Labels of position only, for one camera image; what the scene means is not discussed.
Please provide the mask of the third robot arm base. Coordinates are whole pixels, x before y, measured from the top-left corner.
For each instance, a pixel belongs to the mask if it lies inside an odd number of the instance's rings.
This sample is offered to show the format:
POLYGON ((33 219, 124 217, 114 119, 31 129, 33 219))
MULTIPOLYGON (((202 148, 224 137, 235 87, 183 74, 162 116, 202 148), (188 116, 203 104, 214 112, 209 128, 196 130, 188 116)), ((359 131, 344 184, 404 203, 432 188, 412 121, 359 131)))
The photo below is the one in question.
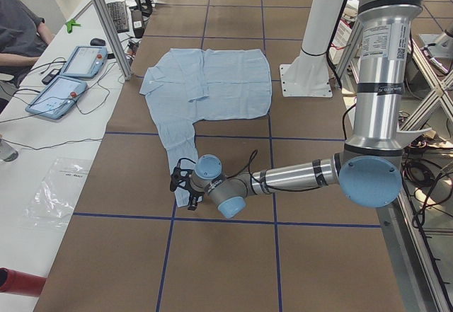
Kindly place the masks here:
POLYGON ((422 52, 428 61, 443 75, 448 75, 452 67, 445 67, 440 59, 452 62, 452 23, 439 34, 419 34, 423 44, 422 52))

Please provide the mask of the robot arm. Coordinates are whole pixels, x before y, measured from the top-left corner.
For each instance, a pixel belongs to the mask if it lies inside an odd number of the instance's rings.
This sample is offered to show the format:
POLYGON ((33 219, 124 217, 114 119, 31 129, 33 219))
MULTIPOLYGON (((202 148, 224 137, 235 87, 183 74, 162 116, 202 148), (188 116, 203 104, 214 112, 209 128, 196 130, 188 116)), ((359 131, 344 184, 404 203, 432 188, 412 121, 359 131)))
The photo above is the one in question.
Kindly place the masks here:
POLYGON ((228 178, 221 161, 202 156, 185 186, 188 207, 197 208, 201 196, 232 218, 251 195, 307 192, 338 184, 351 201, 365 207, 393 202, 402 186, 403 150, 417 131, 401 131, 398 111, 404 92, 404 75, 412 20, 423 0, 360 0, 358 23, 363 28, 357 102, 352 135, 343 151, 309 163, 228 178))

